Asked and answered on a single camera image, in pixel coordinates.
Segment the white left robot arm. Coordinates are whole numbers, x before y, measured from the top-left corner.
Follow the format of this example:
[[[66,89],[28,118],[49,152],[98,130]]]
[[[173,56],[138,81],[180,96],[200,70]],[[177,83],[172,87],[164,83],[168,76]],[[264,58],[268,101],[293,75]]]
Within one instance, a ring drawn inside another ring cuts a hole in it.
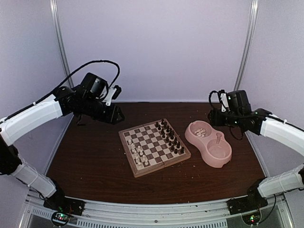
[[[86,115],[93,120],[116,124],[124,120],[115,100],[122,89],[108,85],[102,78],[88,73],[83,81],[73,87],[60,86],[46,98],[31,104],[17,114],[0,121],[0,173],[11,175],[37,190],[58,211],[68,207],[68,200],[61,188],[50,178],[36,171],[22,158],[15,142],[45,123],[73,114]]]

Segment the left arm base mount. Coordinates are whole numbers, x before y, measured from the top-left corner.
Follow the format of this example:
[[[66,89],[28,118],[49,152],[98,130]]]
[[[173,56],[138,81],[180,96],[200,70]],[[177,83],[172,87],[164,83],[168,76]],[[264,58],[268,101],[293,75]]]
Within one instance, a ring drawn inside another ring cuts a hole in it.
[[[64,197],[63,199],[46,199],[43,206],[66,214],[81,216],[85,208],[85,202]]]

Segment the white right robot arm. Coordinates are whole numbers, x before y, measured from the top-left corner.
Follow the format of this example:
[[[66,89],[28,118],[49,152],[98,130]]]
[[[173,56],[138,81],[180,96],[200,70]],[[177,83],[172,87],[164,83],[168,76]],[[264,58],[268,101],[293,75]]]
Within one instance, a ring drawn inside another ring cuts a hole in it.
[[[263,108],[253,110],[244,90],[211,91],[220,106],[209,101],[212,126],[246,133],[269,177],[254,183],[243,204],[254,209],[269,196],[304,189],[304,130]]]

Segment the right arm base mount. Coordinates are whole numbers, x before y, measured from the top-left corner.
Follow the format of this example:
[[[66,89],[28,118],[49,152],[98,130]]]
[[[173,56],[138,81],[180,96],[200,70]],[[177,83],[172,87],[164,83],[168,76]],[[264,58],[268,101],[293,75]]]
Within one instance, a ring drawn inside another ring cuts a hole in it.
[[[244,196],[241,198],[231,198],[227,201],[227,207],[230,212],[230,215],[258,210],[260,208],[266,207],[267,205],[267,199],[255,199],[250,196]]]

